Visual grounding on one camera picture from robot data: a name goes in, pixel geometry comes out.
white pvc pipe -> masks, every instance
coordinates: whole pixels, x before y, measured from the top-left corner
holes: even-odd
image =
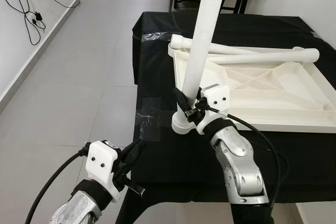
[[[182,35],[173,34],[170,41],[170,47],[173,49],[191,49],[192,39],[185,38]],[[248,55],[255,54],[256,52],[236,47],[230,47],[220,44],[211,43],[209,47],[209,54],[220,54],[220,55]]]
[[[201,0],[199,5],[194,36],[190,49],[190,58],[187,63],[182,92],[188,98],[191,106],[194,105],[198,88],[201,83],[203,69],[214,34],[219,9],[222,0]],[[183,111],[177,107],[172,118],[172,128],[179,134],[186,134],[193,125],[188,123]]]
[[[288,52],[264,52],[254,55],[226,55],[208,57],[208,60],[216,64],[234,63],[266,63],[266,62],[316,62],[320,53],[315,48],[308,48],[298,51]]]

